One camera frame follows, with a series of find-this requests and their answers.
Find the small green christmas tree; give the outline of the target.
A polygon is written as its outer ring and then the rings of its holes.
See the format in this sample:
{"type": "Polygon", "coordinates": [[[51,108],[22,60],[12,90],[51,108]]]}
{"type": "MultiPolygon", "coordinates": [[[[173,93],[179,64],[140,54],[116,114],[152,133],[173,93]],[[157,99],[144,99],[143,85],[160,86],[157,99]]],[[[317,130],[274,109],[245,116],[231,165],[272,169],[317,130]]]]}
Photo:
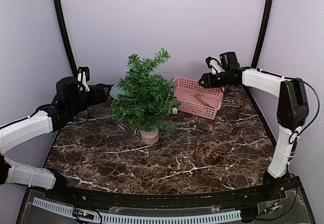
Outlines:
{"type": "Polygon", "coordinates": [[[160,130],[174,132],[177,129],[176,123],[166,120],[172,109],[181,105],[174,101],[176,86],[163,76],[152,74],[170,58],[164,48],[156,52],[152,59],[130,55],[126,76],[118,83],[126,93],[111,104],[113,118],[138,130],[142,142],[147,145],[158,142],[160,130]]]}

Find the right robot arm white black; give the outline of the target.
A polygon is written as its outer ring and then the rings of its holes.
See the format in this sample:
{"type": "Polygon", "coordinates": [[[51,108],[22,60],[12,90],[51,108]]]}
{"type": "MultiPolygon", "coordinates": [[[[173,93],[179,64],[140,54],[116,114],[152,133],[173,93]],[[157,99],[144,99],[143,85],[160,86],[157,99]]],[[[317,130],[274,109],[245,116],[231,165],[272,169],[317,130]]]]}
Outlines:
{"type": "Polygon", "coordinates": [[[283,177],[294,158],[298,138],[310,126],[306,123],[309,105],[305,88],[308,83],[259,68],[241,67],[235,52],[222,53],[219,59],[207,57],[206,64],[211,72],[203,74],[198,81],[204,88],[243,85],[277,97],[279,135],[267,172],[274,179],[283,177]]]}

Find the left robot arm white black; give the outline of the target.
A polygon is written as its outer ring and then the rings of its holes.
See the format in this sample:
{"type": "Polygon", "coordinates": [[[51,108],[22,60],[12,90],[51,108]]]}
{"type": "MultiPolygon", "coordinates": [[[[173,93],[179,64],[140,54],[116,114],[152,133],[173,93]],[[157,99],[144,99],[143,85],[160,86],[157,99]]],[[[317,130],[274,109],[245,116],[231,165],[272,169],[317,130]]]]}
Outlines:
{"type": "Polygon", "coordinates": [[[65,77],[56,83],[52,103],[39,106],[34,113],[1,126],[1,184],[18,184],[51,190],[61,202],[71,198],[65,178],[46,168],[37,168],[13,161],[5,154],[20,144],[64,128],[73,118],[90,106],[107,101],[111,86],[88,85],[82,72],[78,77],[65,77]]]}

